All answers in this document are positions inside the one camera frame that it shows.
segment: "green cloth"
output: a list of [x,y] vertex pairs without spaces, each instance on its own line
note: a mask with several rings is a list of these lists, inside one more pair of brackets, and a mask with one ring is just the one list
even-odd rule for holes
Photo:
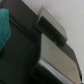
[[0,9],[0,51],[10,36],[9,10]]

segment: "teal fabric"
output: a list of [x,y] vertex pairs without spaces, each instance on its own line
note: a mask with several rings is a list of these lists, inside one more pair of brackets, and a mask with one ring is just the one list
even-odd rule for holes
[[9,10],[0,9],[0,51],[10,36]]

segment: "white wall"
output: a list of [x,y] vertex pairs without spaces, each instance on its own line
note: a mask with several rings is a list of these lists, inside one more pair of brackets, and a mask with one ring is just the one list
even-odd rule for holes
[[67,44],[74,50],[84,82],[84,0],[23,0],[36,14],[44,6],[65,28]]

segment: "gray surface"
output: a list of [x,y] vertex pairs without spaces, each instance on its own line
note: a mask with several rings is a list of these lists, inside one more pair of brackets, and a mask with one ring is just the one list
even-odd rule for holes
[[81,84],[75,62],[43,34],[41,40],[41,58],[75,84]]
[[60,34],[62,34],[67,39],[66,32],[63,26],[43,6],[41,7],[38,16],[38,22],[42,16],[45,17],[46,20],[48,20],[50,24],[52,24],[54,28],[56,28],[60,32]]

